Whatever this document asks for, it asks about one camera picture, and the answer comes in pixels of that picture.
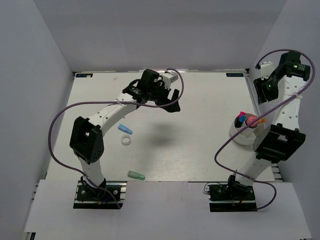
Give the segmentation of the pink black highlighter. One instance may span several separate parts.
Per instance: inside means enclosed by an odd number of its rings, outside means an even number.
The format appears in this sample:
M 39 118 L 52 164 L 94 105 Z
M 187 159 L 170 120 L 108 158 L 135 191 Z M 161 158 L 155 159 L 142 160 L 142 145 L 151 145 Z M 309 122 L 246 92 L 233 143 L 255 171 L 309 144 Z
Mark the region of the pink black highlighter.
M 243 111 L 241 111 L 241 112 L 239 113 L 239 115 L 238 115 L 238 118 L 241 118 L 242 116 L 245 116 L 245 115 L 246 115 L 246 113 L 243 112 Z

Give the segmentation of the pink capped clear tube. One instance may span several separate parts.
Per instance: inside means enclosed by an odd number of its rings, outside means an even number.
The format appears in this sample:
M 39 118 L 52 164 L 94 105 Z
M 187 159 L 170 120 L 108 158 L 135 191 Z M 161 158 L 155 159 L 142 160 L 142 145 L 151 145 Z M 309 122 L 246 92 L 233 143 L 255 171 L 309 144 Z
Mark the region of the pink capped clear tube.
M 251 128 L 251 129 L 255 129 L 258 126 L 258 123 L 255 122 L 255 120 L 257 119 L 256 116 L 252 115 L 249 116 L 246 120 L 245 120 L 245 124 Z

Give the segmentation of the blue translucent cap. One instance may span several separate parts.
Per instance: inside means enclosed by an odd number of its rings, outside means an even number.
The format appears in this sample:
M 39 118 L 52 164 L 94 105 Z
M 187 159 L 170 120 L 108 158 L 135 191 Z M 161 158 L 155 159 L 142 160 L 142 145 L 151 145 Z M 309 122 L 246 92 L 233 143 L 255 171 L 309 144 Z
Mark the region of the blue translucent cap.
M 119 124 L 118 125 L 118 130 L 120 130 L 121 132 L 126 133 L 128 135 L 132 135 L 133 134 L 133 131 L 130 128 L 124 126 L 123 124 Z

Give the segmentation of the green translucent cap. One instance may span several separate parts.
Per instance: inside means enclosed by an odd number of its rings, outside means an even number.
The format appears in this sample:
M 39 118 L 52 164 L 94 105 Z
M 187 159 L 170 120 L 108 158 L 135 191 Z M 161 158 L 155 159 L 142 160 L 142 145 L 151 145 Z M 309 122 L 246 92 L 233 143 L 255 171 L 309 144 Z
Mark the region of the green translucent cap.
M 127 176 L 131 179 L 136 179 L 140 181 L 144 181 L 146 179 L 146 177 L 143 174 L 132 171 L 132 170 L 128 171 Z

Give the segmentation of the orange clear marker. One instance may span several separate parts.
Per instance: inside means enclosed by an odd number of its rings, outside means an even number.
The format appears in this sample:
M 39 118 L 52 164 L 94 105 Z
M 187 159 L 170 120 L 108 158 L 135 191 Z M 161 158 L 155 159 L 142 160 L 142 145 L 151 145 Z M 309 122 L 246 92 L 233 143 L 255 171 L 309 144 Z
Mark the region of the orange clear marker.
M 265 118 L 261 118 L 257 121 L 258 124 L 265 123 L 267 120 Z

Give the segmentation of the blue black highlighter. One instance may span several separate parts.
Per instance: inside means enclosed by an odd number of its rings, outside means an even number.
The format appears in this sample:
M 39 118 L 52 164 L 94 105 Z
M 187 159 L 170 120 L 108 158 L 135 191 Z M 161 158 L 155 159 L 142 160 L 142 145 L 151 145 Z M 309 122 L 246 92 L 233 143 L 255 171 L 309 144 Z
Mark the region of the blue black highlighter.
M 235 128 L 236 129 L 237 128 L 241 128 L 243 123 L 245 122 L 245 120 L 246 120 L 246 116 L 245 115 L 241 115 L 240 117 L 238 117 L 236 119 L 236 121 L 235 121 L 235 124 L 234 124 Z

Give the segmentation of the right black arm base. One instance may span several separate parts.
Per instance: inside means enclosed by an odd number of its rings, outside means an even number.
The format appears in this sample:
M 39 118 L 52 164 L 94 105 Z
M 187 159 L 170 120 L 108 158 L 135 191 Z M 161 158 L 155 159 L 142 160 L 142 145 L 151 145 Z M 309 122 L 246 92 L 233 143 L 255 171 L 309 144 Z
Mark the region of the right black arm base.
M 203 191 L 209 198 L 211 213 L 256 212 L 256 197 L 252 186 L 246 186 L 230 175 L 227 183 L 208 182 Z

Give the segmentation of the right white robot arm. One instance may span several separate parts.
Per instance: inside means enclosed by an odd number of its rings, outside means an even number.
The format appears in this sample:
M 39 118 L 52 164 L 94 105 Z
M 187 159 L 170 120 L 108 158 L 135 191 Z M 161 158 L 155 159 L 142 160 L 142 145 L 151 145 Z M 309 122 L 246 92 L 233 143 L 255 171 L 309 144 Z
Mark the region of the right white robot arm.
M 272 164 L 286 161 L 305 142 L 305 134 L 300 132 L 299 110 L 301 98 L 298 92 L 302 90 L 310 76 L 311 68 L 302 64 L 301 54 L 290 50 L 281 55 L 279 64 L 263 62 L 257 65 L 261 77 L 253 84 L 257 94 L 258 104 L 277 100 L 283 104 L 274 111 L 274 117 L 253 144 L 253 154 L 239 173 L 230 175 L 226 195 L 236 200 L 246 195 L 253 188 L 254 180 Z

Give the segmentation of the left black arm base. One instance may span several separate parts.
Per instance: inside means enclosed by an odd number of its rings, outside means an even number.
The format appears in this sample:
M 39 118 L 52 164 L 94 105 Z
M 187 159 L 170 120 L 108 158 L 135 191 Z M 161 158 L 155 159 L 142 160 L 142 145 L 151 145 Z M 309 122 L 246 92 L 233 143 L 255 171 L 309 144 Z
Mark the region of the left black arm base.
M 73 209 L 121 209 L 126 197 L 127 182 L 107 181 L 105 188 L 110 194 L 86 184 L 83 180 L 79 180 L 73 201 Z

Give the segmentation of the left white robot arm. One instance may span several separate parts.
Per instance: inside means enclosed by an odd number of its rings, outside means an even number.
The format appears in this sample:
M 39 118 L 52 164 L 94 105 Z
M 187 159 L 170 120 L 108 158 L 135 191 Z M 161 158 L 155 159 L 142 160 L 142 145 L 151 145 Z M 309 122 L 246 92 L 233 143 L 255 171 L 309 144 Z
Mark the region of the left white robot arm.
M 172 83 L 178 78 L 176 72 L 166 70 L 158 73 L 146 69 L 139 79 L 133 80 L 122 90 L 114 104 L 108 104 L 89 117 L 79 116 L 75 119 L 69 146 L 80 161 L 85 182 L 90 185 L 88 193 L 94 199 L 99 200 L 106 193 L 100 158 L 105 150 L 103 137 L 107 131 L 147 102 L 154 102 L 169 113 L 179 112 L 180 91 L 171 90 Z

